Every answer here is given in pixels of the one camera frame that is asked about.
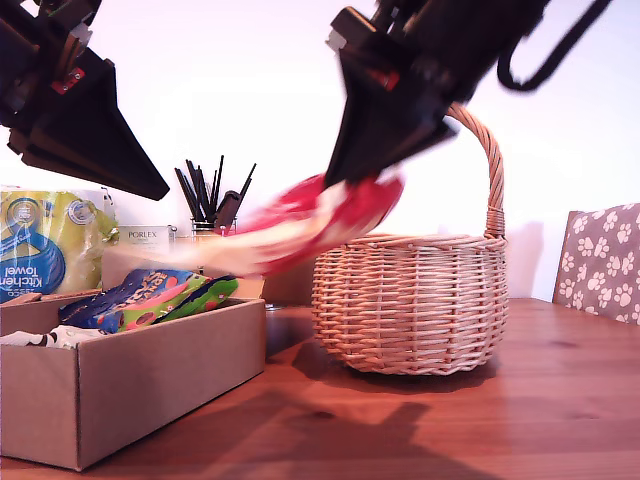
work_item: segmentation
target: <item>white wall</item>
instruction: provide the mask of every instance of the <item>white wall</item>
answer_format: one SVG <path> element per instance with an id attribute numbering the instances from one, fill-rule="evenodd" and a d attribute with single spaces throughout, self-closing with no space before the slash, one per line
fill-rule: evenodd
<path id="1" fill-rule="evenodd" d="M 529 76 L 589 0 L 553 0 L 521 46 L 514 69 Z M 113 192 L 123 223 L 175 224 L 188 210 L 173 168 L 190 158 L 212 175 L 225 154 L 222 191 L 254 181 L 240 212 L 324 171 L 344 95 L 329 23 L 338 0 L 105 0 L 92 48 L 116 63 L 120 108 L 170 184 L 160 202 Z M 366 15 L 373 0 L 351 5 Z M 512 94 L 492 72 L 469 109 L 500 141 L 514 296 L 550 299 L 567 212 L 640 201 L 637 112 L 640 2 L 615 0 L 559 71 L 534 95 Z M 5 142 L 7 132 L 0 141 Z M 82 181 L 24 166 L 0 150 L 4 184 L 69 188 Z M 481 233 L 487 169 L 466 132 L 406 163 L 403 198 L 381 229 Z"/>

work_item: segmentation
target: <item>kitchen towel package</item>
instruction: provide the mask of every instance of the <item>kitchen towel package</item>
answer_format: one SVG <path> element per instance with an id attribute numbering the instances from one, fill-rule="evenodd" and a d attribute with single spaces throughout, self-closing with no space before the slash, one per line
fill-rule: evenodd
<path id="1" fill-rule="evenodd" d="M 0 303 L 26 293 L 71 293 L 100 283 L 116 221 L 72 192 L 0 191 Z"/>

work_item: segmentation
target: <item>red and white cloth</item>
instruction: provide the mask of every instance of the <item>red and white cloth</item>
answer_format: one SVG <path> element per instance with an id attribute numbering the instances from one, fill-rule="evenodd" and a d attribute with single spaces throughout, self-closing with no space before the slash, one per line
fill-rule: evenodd
<path id="1" fill-rule="evenodd" d="M 238 277 L 272 274 L 367 234 L 393 209 L 404 188 L 394 169 L 352 186 L 341 182 L 323 190 L 323 180 L 317 175 L 298 184 L 234 235 L 178 246 L 164 258 L 128 253 L 176 268 L 199 265 Z"/>

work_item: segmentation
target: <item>pen holder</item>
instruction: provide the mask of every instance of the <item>pen holder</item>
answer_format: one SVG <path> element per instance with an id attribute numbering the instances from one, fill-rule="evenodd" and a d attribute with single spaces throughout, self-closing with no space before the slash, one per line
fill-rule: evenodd
<path id="1" fill-rule="evenodd" d="M 198 242 L 202 239 L 206 239 L 213 236 L 227 236 L 233 235 L 236 232 L 238 225 L 237 218 L 233 220 L 233 223 L 229 227 L 217 226 L 212 222 L 198 222 L 191 220 L 191 240 Z"/>

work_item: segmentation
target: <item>wicker basket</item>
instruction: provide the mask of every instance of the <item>wicker basket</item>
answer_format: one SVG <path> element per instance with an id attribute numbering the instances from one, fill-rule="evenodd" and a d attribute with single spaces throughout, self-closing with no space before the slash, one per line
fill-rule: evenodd
<path id="1" fill-rule="evenodd" d="M 315 336 L 360 371 L 448 375 L 486 363 L 507 318 L 502 156 L 462 106 L 448 116 L 471 130 L 489 159 L 484 236 L 369 235 L 318 257 Z"/>

